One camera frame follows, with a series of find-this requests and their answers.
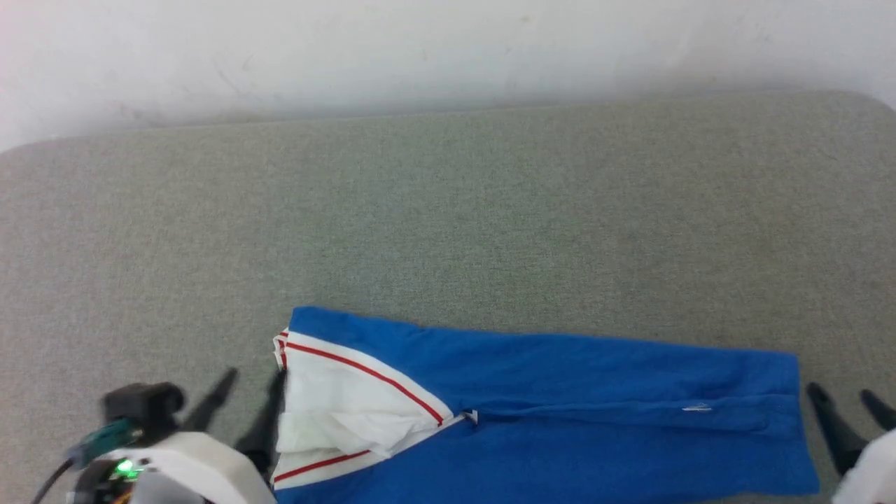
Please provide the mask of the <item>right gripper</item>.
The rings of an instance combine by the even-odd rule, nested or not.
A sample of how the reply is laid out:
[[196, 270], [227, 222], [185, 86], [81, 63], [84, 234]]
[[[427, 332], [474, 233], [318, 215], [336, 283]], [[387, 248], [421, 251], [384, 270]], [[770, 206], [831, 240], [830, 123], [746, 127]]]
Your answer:
[[841, 416], [825, 387], [810, 382], [806, 394], [833, 466], [841, 476], [832, 503], [894, 503], [895, 409], [875, 392], [861, 390], [862, 405], [876, 424], [887, 431], [868, 442]]

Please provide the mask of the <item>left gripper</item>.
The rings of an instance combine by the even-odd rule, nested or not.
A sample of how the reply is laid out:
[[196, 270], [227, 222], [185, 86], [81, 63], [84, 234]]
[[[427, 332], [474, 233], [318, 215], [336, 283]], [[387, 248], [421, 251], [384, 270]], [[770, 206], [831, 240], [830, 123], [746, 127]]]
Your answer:
[[273, 374], [265, 402], [234, 449], [205, 433], [236, 383], [238, 369], [230, 367], [186, 416], [187, 433], [107, 453], [106, 459], [126, 459], [137, 469], [132, 502], [275, 503], [266, 480], [275, 459], [287, 376], [288, 371]]

